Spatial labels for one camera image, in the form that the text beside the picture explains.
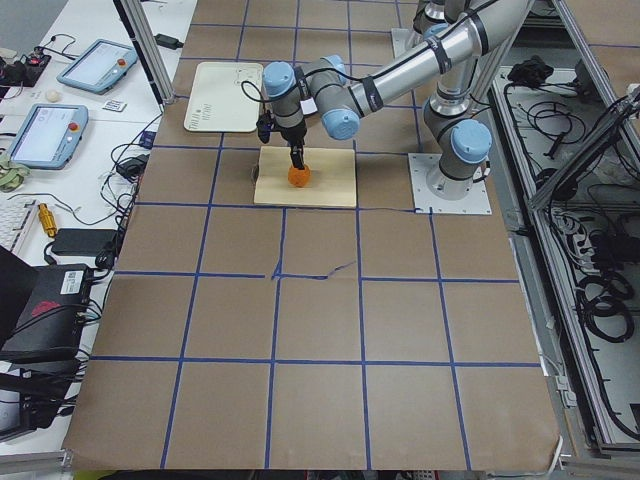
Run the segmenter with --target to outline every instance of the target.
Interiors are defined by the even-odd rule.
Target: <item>white desk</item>
[[[196,0],[167,0],[166,4],[145,2],[143,5],[154,34],[163,33],[184,40],[195,4]],[[45,35],[43,43],[60,33],[76,37],[76,43],[69,47],[68,53],[72,54],[82,53],[98,38],[131,45],[110,0],[69,0]],[[67,41],[67,38],[61,37],[51,48],[62,49]],[[169,76],[173,78],[180,59],[180,50],[160,48],[160,54]],[[36,86],[25,88],[16,98],[0,102],[0,115],[26,115],[34,103],[47,103],[45,93],[48,90],[59,91],[62,94],[61,103],[85,105],[92,120],[141,121],[151,119],[159,113],[140,62],[137,62],[111,90],[103,95],[95,95],[58,82],[56,76],[71,61],[60,55],[51,55],[52,60]],[[17,87],[10,89],[7,97],[16,95],[18,91]],[[120,113],[103,110],[102,106],[109,99],[126,102],[127,107]]]
[[[184,40],[193,15],[196,0],[167,0],[166,3],[145,3],[144,10],[154,33],[164,33]],[[124,27],[111,0],[69,0],[66,7],[45,35],[47,42],[54,34],[66,33],[76,37],[76,43],[69,49],[70,53],[80,53],[95,39],[105,38],[116,42],[131,44]],[[64,39],[56,42],[52,48],[64,46]],[[162,58],[170,77],[173,77],[178,65],[180,50],[160,49]],[[62,93],[62,102],[81,104],[89,109],[89,124],[83,134],[73,158],[59,171],[32,170],[23,186],[12,193],[0,193],[0,202],[18,193],[52,193],[72,207],[81,207],[76,213],[84,221],[92,222],[107,215],[111,207],[100,198],[100,187],[105,175],[112,168],[110,152],[118,144],[128,143],[133,137],[159,113],[159,107],[148,85],[141,65],[136,64],[129,74],[105,95],[94,95],[89,92],[64,86],[56,80],[56,75],[68,64],[58,55],[53,55],[38,84],[34,88],[25,88],[15,99],[0,102],[2,131],[17,132],[25,115],[33,103],[46,103],[45,92],[50,89]],[[7,96],[16,94],[12,88]],[[102,109],[107,99],[115,98],[126,102],[124,112],[115,113]],[[0,147],[8,147],[10,138],[0,138]],[[148,153],[133,147],[127,156]],[[126,191],[126,181],[114,178],[111,182],[117,193]],[[49,197],[37,197],[47,203],[55,216],[58,227],[83,228],[71,214],[56,206],[56,201]],[[93,228],[114,228],[113,217],[99,223]],[[20,252],[20,257],[31,265],[44,264],[43,249],[49,239],[36,222],[29,231],[27,241]],[[93,266],[90,258],[65,257],[64,263],[83,261]],[[107,282],[97,285],[92,290],[92,298],[102,303],[106,293]],[[97,325],[85,327],[81,346],[90,350]],[[0,443],[0,455],[22,453],[53,452],[60,449],[62,440],[69,426],[69,418],[57,418],[48,429],[41,429],[23,435],[14,440]],[[66,478],[65,474],[52,473],[46,478]]]

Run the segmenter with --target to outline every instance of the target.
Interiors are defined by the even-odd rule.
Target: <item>orange ball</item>
[[[289,179],[289,183],[294,187],[302,188],[307,183],[309,183],[309,179],[311,178],[311,170],[309,169],[309,165],[304,166],[304,170],[298,170],[296,167],[291,165],[289,167],[289,175],[287,176]]]

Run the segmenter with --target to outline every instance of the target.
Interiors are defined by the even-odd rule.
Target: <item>keyboard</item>
[[[37,216],[35,200],[0,202],[0,245],[17,254]]]

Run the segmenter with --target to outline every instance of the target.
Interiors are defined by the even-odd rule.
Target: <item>tablet screen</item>
[[[37,108],[11,159],[18,163],[52,161],[75,112],[74,108]]]
[[[127,48],[110,43],[98,43],[87,55],[77,61],[76,65],[65,74],[65,78],[85,85],[96,85],[128,52]]]

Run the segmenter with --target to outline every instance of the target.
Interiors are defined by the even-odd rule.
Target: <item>yellow connector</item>
[[[58,227],[56,227],[56,221],[53,218],[53,213],[51,213],[51,210],[47,208],[46,203],[38,205],[38,218],[40,219],[44,233],[51,238],[55,237],[58,233]]]

